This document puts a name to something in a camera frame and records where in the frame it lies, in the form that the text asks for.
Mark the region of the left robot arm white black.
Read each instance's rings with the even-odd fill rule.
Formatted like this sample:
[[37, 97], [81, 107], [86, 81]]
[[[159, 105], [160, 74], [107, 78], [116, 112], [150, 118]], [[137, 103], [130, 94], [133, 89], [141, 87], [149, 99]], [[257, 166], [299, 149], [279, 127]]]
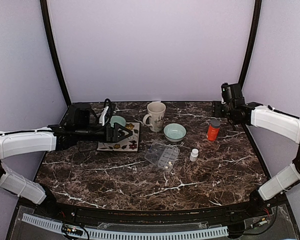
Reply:
[[97, 115], [89, 103], [69, 106], [66, 118], [60, 124], [38, 129], [0, 132], [0, 188], [25, 198], [50, 218], [57, 218], [60, 206], [51, 191], [16, 173], [2, 162], [8, 157], [36, 153], [63, 151], [81, 141], [118, 143], [133, 135], [125, 124], [112, 123], [114, 108], [109, 99]]

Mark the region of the clear plastic pill organizer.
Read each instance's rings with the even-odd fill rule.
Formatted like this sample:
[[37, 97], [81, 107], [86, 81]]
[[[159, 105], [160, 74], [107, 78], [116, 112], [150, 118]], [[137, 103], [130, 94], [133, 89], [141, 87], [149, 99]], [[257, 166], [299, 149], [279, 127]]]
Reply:
[[178, 147], [155, 141], [149, 147], [144, 158], [159, 169], [170, 172], [174, 167], [179, 153], [180, 150]]

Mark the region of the orange bottle grey cap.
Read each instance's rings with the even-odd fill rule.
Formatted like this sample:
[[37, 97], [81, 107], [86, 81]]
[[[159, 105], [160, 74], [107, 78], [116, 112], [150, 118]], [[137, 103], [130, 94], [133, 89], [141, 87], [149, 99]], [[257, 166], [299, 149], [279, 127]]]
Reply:
[[209, 123], [206, 137], [209, 141], [213, 142], [217, 139], [221, 123], [218, 119], [212, 119]]

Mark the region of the small white pill bottle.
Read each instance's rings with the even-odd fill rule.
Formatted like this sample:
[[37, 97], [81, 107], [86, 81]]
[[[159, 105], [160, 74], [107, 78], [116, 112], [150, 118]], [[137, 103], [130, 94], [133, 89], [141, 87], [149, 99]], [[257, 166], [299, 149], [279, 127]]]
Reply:
[[191, 153], [190, 153], [190, 156], [189, 156], [189, 160], [191, 162], [195, 162], [197, 160], [197, 158], [198, 158], [198, 155], [199, 155], [199, 150], [196, 149], [196, 148], [193, 148], [191, 150]]

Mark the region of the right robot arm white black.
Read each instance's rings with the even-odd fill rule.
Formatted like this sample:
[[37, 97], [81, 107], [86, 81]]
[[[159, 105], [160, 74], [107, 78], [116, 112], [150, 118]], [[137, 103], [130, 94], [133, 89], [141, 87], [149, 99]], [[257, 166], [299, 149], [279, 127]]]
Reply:
[[298, 144], [297, 154], [292, 162], [250, 194], [245, 213], [256, 217], [264, 210], [266, 201], [300, 182], [300, 117], [279, 111], [270, 105], [246, 103], [240, 84], [226, 82], [221, 85], [221, 101], [213, 104], [212, 112], [217, 118], [227, 118], [232, 126], [263, 128]]

